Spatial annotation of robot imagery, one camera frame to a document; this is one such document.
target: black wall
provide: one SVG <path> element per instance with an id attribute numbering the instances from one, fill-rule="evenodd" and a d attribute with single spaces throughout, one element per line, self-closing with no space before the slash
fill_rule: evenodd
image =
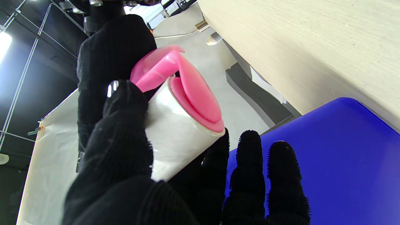
<path id="1" fill-rule="evenodd" d="M 21 12 L 40 26 L 49 3 L 47 0 L 28 2 L 22 7 Z M 19 2 L 0 0 L 0 24 L 4 24 L 7 15 L 12 13 L 9 5 L 15 8 Z M 80 15 L 71 14 L 71 16 L 82 24 Z M 17 16 L 6 31 L 13 41 L 0 64 L 0 129 L 5 122 L 37 31 L 37 28 L 21 16 Z M 44 31 L 75 56 L 78 55 L 80 44 L 87 38 L 55 7 L 50 11 Z M 76 58 L 42 34 L 26 74 L 8 132 L 36 139 L 36 136 L 27 136 L 27 132 L 38 127 L 37 121 L 74 91 L 77 82 Z M 1 153 L 9 155 L 10 161 L 0 165 L 1 225 L 16 224 L 33 147 L 33 142 L 10 135 L 5 137 Z"/>

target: cable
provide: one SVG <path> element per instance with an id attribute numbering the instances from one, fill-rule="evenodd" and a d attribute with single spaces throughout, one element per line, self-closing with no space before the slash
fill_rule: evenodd
<path id="1" fill-rule="evenodd" d="M 154 39 L 173 38 L 173 37 L 182 37 L 182 36 L 186 36 L 186 35 L 194 34 L 194 33 L 196 33 L 196 31 L 198 31 L 198 30 L 194 30 L 194 31 L 192 31 L 192 32 L 190 32 L 190 33 L 187 33 L 187 34 L 176 34 L 176 35 L 168 35 L 168 36 L 154 37 Z"/>
<path id="2" fill-rule="evenodd" d="M 24 6 L 24 4 L 26 3 L 26 0 L 23 0 L 22 2 L 21 2 L 21 4 L 17 7 L 17 8 L 14 8 L 14 7 L 12 7 L 10 4 L 8 4 L 7 2 L 3 2 L 3 3 L 5 3 L 5 4 L 7 4 L 10 8 L 12 8 L 14 11 L 15 10 L 20 10 L 20 8 L 22 8 L 22 6 Z M 8 28 L 8 26 L 11 24 L 11 22 L 14 20 L 14 18 L 16 17 L 16 13 L 15 12 L 13 12 L 9 17 L 8 17 L 8 19 L 7 19 L 7 21 L 4 23 L 4 27 L 2 27 L 2 31 L 1 32 L 5 32 L 6 30 L 7 30 L 7 28 Z"/>
<path id="3" fill-rule="evenodd" d="M 59 51 L 60 53 L 62 53 L 67 59 L 71 60 L 69 55 L 66 54 L 63 51 L 60 51 L 60 49 L 56 48 L 54 45 L 52 45 L 50 42 L 48 42 L 47 40 L 45 40 L 44 38 L 42 38 L 41 36 L 37 36 L 37 34 L 32 31 L 31 29 L 29 29 L 27 26 L 23 25 L 20 21 L 18 21 L 17 19 L 14 20 L 17 24 L 19 24 L 20 26 L 22 26 L 23 28 L 25 28 L 26 30 L 28 30 L 29 32 L 31 32 L 33 35 L 35 35 L 36 37 L 38 37 L 39 39 L 41 39 L 42 41 L 44 41 L 45 43 L 47 43 L 48 45 L 50 45 L 51 47 L 53 47 L 55 50 Z"/>
<path id="4" fill-rule="evenodd" d="M 14 98 L 12 99 L 10 109 L 8 110 L 7 118 L 6 118 L 6 121 L 4 122 L 3 130 L 2 130 L 3 132 L 7 132 L 8 126 L 10 125 L 11 117 L 12 117 L 12 114 L 14 113 L 15 105 L 16 105 L 16 102 L 17 102 L 18 97 L 20 95 L 22 84 L 24 83 L 24 80 L 25 80 L 26 72 L 28 71 L 28 67 L 29 67 L 29 64 L 30 64 L 30 62 L 32 60 L 33 53 L 35 52 L 36 46 L 37 46 L 38 41 L 39 41 L 38 36 L 40 36 L 41 33 L 42 33 L 44 24 L 46 23 L 47 17 L 48 17 L 48 15 L 50 13 L 51 5 L 52 4 L 49 4 L 49 6 L 47 8 L 46 14 L 44 15 L 44 18 L 43 18 L 43 21 L 42 21 L 42 24 L 40 25 L 40 28 L 39 28 L 39 31 L 38 31 L 37 36 L 35 38 L 35 41 L 33 42 L 32 48 L 30 50 L 28 59 L 26 61 L 24 70 L 23 70 L 21 78 L 20 78 L 20 81 L 18 82 L 17 90 L 15 91 Z M 4 139 L 5 139 L 4 133 L 1 133 L 1 135 L 0 135 L 0 150 L 1 150 L 1 147 L 3 146 Z"/>
<path id="5" fill-rule="evenodd" d="M 24 137 L 21 137 L 21 136 L 18 136 L 18 135 L 15 135 L 15 134 L 12 134 L 12 133 L 9 133 L 9 132 L 6 132 L 6 131 L 0 131 L 0 133 L 4 133 L 6 135 L 11 135 L 11 136 L 14 136 L 14 137 L 18 137 L 18 138 L 21 138 L 21 139 L 24 139 L 24 140 L 27 140 L 27 141 L 35 142 L 34 140 L 31 140 L 31 139 L 28 139 L 28 138 L 24 138 Z"/>
<path id="6" fill-rule="evenodd" d="M 39 29 L 39 31 L 42 33 L 44 33 L 47 37 L 49 37 L 51 40 L 53 40 L 56 44 L 58 44 L 61 48 L 63 48 L 65 51 L 67 51 L 69 54 L 71 54 L 74 58 L 78 59 L 78 57 L 73 54 L 72 52 L 70 52 L 68 49 L 66 49 L 63 45 L 61 45 L 58 41 L 56 41 L 53 37 L 51 37 L 50 35 L 48 35 L 46 32 L 43 31 L 43 29 L 39 28 L 34 22 L 32 22 L 31 20 L 29 20 L 26 16 L 24 16 L 21 12 L 15 10 L 10 4 L 8 4 L 7 2 L 4 2 L 4 0 L 0 0 L 1 2 L 5 3 L 7 6 L 9 6 L 10 8 L 12 8 L 14 10 L 14 12 L 16 12 L 17 14 L 19 14 L 20 16 L 22 16 L 25 20 L 27 20 L 29 23 L 31 23 L 33 26 L 35 26 L 37 29 Z"/>

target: light fixture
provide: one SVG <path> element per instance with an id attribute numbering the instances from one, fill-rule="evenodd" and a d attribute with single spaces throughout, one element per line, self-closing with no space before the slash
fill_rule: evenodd
<path id="1" fill-rule="evenodd" d="M 0 153 L 0 165 L 6 164 L 10 160 L 10 157 Z"/>
<path id="2" fill-rule="evenodd" d="M 12 38 L 10 35 L 1 32 L 0 33 L 0 63 L 3 60 L 8 48 L 10 47 Z"/>

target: blue plastic container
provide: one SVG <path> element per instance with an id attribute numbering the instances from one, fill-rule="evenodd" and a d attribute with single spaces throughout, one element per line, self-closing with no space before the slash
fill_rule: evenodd
<path id="1" fill-rule="evenodd" d="M 311 224 L 400 225 L 400 135 L 356 100 L 338 98 L 261 139 L 264 162 L 276 141 L 295 150 Z M 236 167 L 235 149 L 226 196 Z"/>

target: black knit glove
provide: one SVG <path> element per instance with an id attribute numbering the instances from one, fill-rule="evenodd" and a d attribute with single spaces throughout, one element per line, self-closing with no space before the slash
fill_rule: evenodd
<path id="1" fill-rule="evenodd" d="M 232 191 L 223 214 L 228 131 L 168 183 L 150 179 L 153 154 L 144 132 L 144 118 L 155 90 L 143 95 L 127 80 L 133 66 L 155 48 L 152 34 L 135 15 L 108 22 L 82 44 L 78 134 L 79 151 L 85 151 L 86 156 L 83 170 L 67 194 L 62 224 L 265 222 L 261 145 L 255 132 L 245 132 L 241 137 L 238 169 L 232 176 Z M 113 80 L 119 80 L 120 85 L 107 100 L 107 87 Z M 305 218 L 307 222 L 309 217 L 304 217 L 302 209 L 297 210 L 304 206 L 303 200 L 306 202 L 300 172 L 282 170 L 280 163 L 290 165 L 293 155 L 280 156 L 282 153 L 274 159 L 277 164 L 270 165 L 275 168 L 275 172 L 270 170 L 275 182 L 267 221 L 285 224 Z"/>
<path id="2" fill-rule="evenodd" d="M 223 225 L 308 225 L 310 206 L 301 186 L 300 168 L 292 147 L 283 141 L 268 152 L 267 195 L 269 215 L 264 218 L 265 181 L 261 138 L 244 132 L 236 152 L 237 168 L 230 180 L 230 194 L 223 208 Z"/>
<path id="3" fill-rule="evenodd" d="M 108 84 L 129 80 L 133 66 L 156 48 L 152 33 L 138 15 L 109 21 L 81 45 L 77 69 L 80 152 L 86 151 L 90 134 L 102 118 Z"/>

